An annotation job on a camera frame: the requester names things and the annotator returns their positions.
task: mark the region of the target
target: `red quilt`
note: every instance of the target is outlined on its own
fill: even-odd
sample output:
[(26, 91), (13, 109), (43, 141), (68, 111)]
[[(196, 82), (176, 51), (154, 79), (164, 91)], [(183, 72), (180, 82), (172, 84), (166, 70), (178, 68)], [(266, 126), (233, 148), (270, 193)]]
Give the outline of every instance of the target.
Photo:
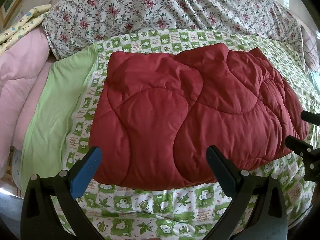
[(286, 136), (307, 136), (301, 111), (258, 48), (114, 52), (91, 127), (90, 146), (103, 153), (94, 179), (143, 190), (215, 182), (210, 145), (253, 170), (290, 152)]

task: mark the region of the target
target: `green and white bed sheet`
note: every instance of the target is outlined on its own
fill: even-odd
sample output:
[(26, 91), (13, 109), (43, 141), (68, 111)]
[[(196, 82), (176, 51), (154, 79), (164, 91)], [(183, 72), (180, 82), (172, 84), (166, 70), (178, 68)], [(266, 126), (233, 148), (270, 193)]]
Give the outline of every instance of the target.
[[(115, 36), (97, 43), (98, 58), (87, 89), (79, 98), (72, 114), (72, 130), (66, 138), (62, 167), (72, 165), (89, 150), (88, 142), (93, 115), (107, 76), (108, 60), (114, 51), (166, 52), (181, 51), (215, 43), (225, 43), (231, 50), (249, 51), (259, 47), (274, 67), (286, 78), (305, 110), (320, 112), (320, 99), (303, 72), (298, 54), (290, 45), (250, 35), (235, 35), (214, 30), (161, 30)], [(318, 146), (319, 129), (311, 126), (307, 142)], [(289, 224), (296, 223), (309, 207), (314, 183), (303, 179), (302, 159), (289, 154), (252, 172), (258, 176), (276, 173), (285, 197)], [(115, 185), (102, 185), (94, 180), (77, 201), (89, 220), (106, 239), (202, 239), (219, 220), (230, 198), (218, 183), (167, 191), (141, 191)], [(242, 217), (236, 232), (249, 219), (255, 198)], [(72, 232), (61, 209), (58, 215), (65, 228)]]

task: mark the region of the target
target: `silver bolt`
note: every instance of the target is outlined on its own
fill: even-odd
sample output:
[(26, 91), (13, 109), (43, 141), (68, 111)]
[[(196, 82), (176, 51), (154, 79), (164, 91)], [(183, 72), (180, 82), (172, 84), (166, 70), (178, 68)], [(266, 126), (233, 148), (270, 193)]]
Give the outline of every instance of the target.
[(248, 175), (249, 175), (249, 171), (247, 171), (247, 170), (242, 170), (242, 171), (241, 171), (241, 174), (242, 174), (243, 176), (248, 176)]
[(271, 173), (271, 178), (278, 179), (278, 176), (277, 176), (277, 174)]
[(31, 180), (36, 180), (38, 178), (38, 175), (37, 174), (33, 174), (32, 176), (31, 176)]
[(60, 177), (64, 177), (64, 176), (66, 176), (67, 174), (68, 174), (68, 172), (67, 172), (66, 170), (62, 170), (62, 171), (59, 172), (59, 176), (60, 176)]

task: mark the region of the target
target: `green blanket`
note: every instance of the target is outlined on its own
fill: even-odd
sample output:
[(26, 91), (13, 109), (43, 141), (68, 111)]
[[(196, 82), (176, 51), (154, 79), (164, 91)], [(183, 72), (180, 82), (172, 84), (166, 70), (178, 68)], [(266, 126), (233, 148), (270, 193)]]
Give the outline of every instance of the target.
[[(90, 127), (113, 51), (177, 54), (219, 42), (233, 50), (249, 51), (259, 47), (292, 86), (303, 108), (320, 112), (320, 99), (303, 72), (304, 63), (287, 43), (212, 30), (170, 29), (115, 36), (97, 42), (94, 45), (97, 54), (88, 55), (90, 49), (86, 48), (67, 58), (69, 65), (61, 60), (50, 71), (50, 79), (24, 141), (23, 188), (31, 174), (56, 175), (61, 168), (70, 169), (88, 151)], [(312, 125), (306, 141), (319, 147), (319, 134), (319, 128)], [(311, 202), (314, 183), (304, 181), (304, 166), (299, 156), (289, 154), (252, 173), (259, 176), (277, 174), (284, 192), (289, 224), (294, 225), (303, 217)], [(252, 198), (237, 232), (246, 225), (255, 200)], [(187, 240), (202, 239), (221, 217), (230, 198), (224, 195), (218, 183), (151, 192), (102, 185), (92, 180), (78, 203), (106, 239), (165, 237)], [(59, 204), (55, 206), (61, 222), (72, 232)]]

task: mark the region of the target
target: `yellow patterned fabric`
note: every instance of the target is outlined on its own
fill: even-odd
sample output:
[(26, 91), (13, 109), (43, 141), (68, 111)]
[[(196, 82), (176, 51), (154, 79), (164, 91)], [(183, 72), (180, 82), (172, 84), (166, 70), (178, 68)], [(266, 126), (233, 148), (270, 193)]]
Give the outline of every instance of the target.
[(33, 7), (17, 23), (0, 34), (0, 55), (11, 48), (19, 39), (37, 27), (47, 15), (51, 4)]

